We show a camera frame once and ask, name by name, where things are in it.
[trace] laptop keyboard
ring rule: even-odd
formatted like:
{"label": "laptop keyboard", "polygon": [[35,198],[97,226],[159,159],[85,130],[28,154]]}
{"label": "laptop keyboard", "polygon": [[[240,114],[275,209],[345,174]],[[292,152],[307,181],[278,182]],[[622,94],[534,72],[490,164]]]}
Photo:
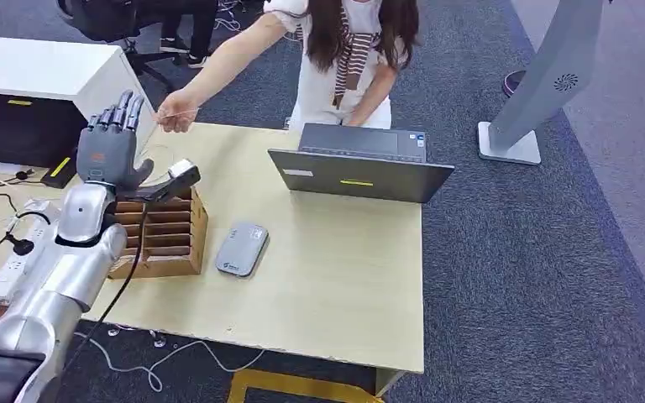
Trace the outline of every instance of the laptop keyboard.
{"label": "laptop keyboard", "polygon": [[303,147],[301,151],[315,154],[328,155],[345,155],[350,157],[372,158],[377,160],[400,161],[400,162],[418,162],[423,163],[421,157],[410,157],[407,155],[389,155],[389,154],[372,154],[359,151],[343,151],[341,149],[319,149],[317,147]]}

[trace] laptop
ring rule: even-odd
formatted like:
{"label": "laptop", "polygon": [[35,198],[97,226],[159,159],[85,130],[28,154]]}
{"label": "laptop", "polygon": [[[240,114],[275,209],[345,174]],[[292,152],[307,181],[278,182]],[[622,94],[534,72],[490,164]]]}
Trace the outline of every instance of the laptop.
{"label": "laptop", "polygon": [[425,163],[425,137],[422,132],[406,130],[306,123],[298,151]]}
{"label": "laptop", "polygon": [[[426,147],[418,143],[425,141],[423,133],[315,124],[313,136],[306,138],[309,124],[299,151],[268,150],[293,191],[426,203],[454,172],[451,165],[424,162]],[[337,134],[339,129],[346,139]],[[335,134],[326,141],[318,137],[322,133]],[[412,134],[414,148],[406,141]],[[377,135],[382,145],[374,144]]]}

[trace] woman's arm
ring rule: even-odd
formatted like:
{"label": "woman's arm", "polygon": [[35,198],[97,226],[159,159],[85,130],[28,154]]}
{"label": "woman's arm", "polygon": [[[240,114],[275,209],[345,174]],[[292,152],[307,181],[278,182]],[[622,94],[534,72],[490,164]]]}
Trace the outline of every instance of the woman's arm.
{"label": "woman's arm", "polygon": [[285,26],[275,15],[264,14],[244,32],[221,44],[189,84],[172,92],[162,102],[157,122],[167,133],[187,131],[197,117],[198,107],[220,92],[285,33]]}
{"label": "woman's arm", "polygon": [[387,98],[396,81],[396,70],[384,63],[377,65],[375,78],[350,116],[347,126],[361,126]]}
{"label": "woman's arm", "polygon": [[256,57],[286,34],[273,14],[264,14],[244,32],[221,44],[183,91],[201,105],[220,92]]}

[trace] desk leg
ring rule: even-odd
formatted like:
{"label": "desk leg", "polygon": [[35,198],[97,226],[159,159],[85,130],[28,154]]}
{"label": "desk leg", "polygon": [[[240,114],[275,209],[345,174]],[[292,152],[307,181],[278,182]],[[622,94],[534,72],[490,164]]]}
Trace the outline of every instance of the desk leg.
{"label": "desk leg", "polygon": [[404,371],[394,369],[377,369],[377,381],[375,382],[375,396],[382,397],[383,394],[394,386],[397,380],[401,379]]}

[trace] gray robotic hand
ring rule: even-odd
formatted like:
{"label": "gray robotic hand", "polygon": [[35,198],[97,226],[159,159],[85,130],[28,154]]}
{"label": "gray robotic hand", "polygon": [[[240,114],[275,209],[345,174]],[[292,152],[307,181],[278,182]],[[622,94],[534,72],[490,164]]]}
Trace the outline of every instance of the gray robotic hand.
{"label": "gray robotic hand", "polygon": [[144,99],[126,91],[118,105],[93,115],[80,135],[77,173],[83,181],[113,185],[117,191],[134,191],[155,167],[144,160],[134,167],[137,153],[137,127]]}

